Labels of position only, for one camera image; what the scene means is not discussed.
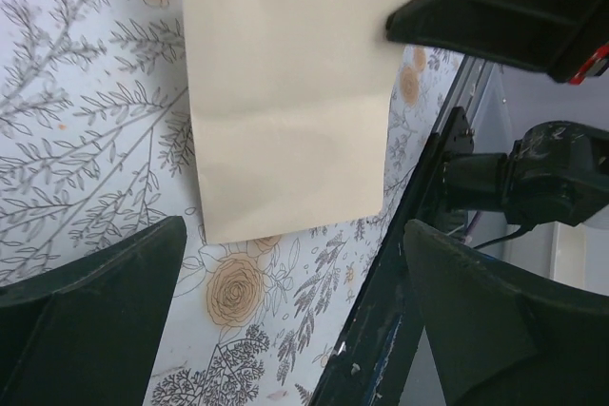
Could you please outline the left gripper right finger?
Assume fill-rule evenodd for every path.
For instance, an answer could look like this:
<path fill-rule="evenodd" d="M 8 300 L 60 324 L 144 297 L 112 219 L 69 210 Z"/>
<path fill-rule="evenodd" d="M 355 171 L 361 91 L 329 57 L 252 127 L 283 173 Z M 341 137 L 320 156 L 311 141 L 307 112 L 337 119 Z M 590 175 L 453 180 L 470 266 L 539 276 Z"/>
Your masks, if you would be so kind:
<path fill-rule="evenodd" d="M 605 405 L 607 297 L 412 220 L 410 279 L 449 405 Z"/>

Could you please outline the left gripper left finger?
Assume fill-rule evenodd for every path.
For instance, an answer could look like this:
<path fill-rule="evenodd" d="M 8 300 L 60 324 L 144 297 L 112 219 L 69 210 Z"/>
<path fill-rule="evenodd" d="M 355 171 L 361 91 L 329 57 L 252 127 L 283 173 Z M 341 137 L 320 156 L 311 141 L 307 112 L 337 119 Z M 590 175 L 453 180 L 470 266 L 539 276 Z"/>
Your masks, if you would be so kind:
<path fill-rule="evenodd" d="M 186 244 L 167 217 L 2 287 L 2 404 L 142 404 Z"/>

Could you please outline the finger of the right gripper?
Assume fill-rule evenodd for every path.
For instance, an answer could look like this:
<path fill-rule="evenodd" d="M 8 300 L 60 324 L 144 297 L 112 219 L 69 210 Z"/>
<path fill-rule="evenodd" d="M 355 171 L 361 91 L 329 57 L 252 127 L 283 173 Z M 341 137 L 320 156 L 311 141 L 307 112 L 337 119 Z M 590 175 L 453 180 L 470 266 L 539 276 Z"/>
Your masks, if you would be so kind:
<path fill-rule="evenodd" d="M 608 0 L 410 0 L 385 37 L 579 85 L 608 69 Z"/>

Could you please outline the beige paper envelope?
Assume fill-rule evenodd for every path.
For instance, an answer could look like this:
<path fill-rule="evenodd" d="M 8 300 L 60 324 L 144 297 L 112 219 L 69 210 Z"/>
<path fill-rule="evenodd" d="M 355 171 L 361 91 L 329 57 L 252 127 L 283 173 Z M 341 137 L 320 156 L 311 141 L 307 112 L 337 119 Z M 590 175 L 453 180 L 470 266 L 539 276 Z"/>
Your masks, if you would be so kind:
<path fill-rule="evenodd" d="M 182 0 L 206 239 L 357 220 L 383 205 L 408 0 Z"/>

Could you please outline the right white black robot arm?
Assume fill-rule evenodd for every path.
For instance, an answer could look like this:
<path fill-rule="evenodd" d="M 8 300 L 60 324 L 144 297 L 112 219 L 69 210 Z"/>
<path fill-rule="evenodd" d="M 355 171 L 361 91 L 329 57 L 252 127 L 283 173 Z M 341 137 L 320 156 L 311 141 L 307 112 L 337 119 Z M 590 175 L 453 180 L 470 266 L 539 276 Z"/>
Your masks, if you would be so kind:
<path fill-rule="evenodd" d="M 608 66 L 608 0 L 410 0 L 385 25 L 391 42 L 453 50 L 577 85 Z M 477 153 L 456 107 L 431 136 L 397 222 L 455 210 L 501 213 L 520 233 L 575 226 L 608 204 L 608 134 L 571 121 L 530 128 L 508 153 Z"/>

